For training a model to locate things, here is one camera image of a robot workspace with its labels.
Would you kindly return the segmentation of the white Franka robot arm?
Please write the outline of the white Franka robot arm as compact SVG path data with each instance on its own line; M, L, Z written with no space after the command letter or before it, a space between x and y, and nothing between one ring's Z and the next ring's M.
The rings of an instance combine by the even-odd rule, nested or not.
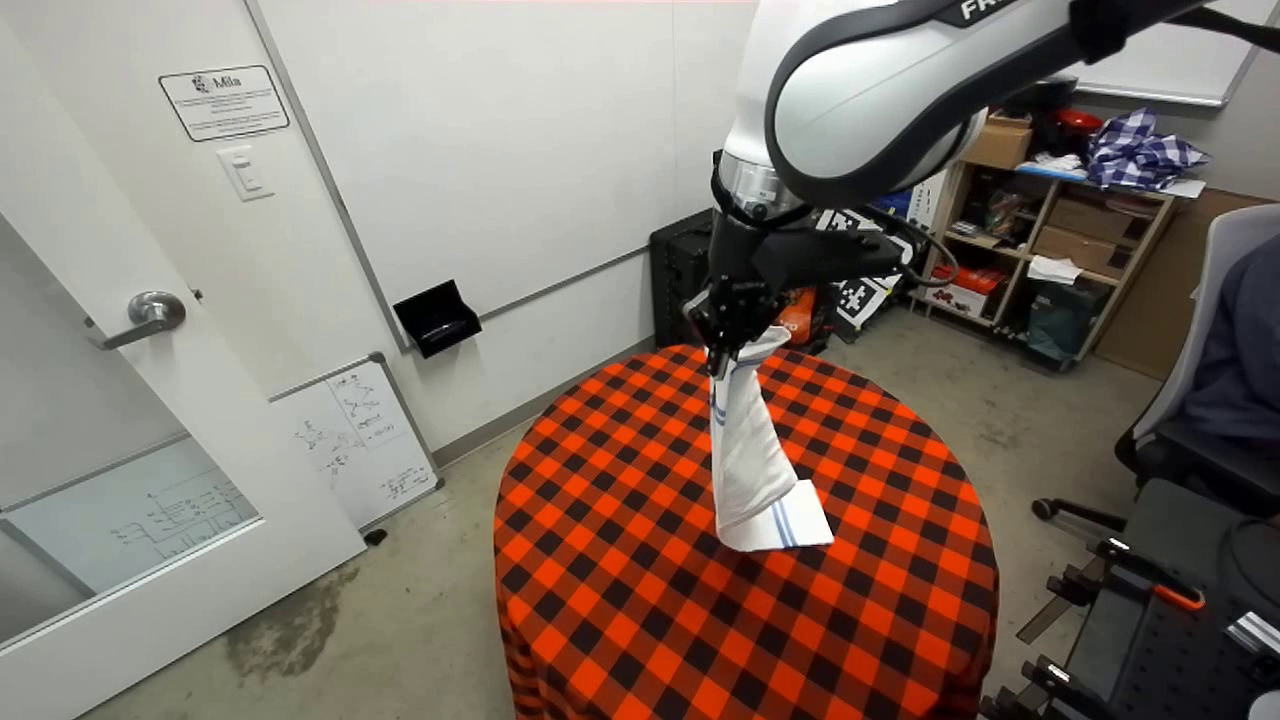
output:
M815 207L929 179L994 104L1156 24L1275 46L1216 0L761 0L714 153L714 274L689 304L709 350L753 343L791 288L887 267L871 239L807 232Z

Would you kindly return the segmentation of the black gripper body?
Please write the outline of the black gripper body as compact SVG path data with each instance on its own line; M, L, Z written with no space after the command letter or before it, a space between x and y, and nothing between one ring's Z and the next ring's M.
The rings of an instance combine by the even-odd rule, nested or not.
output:
M685 316L716 350L735 350L755 339L784 308L784 296L766 279L716 274L689 304Z

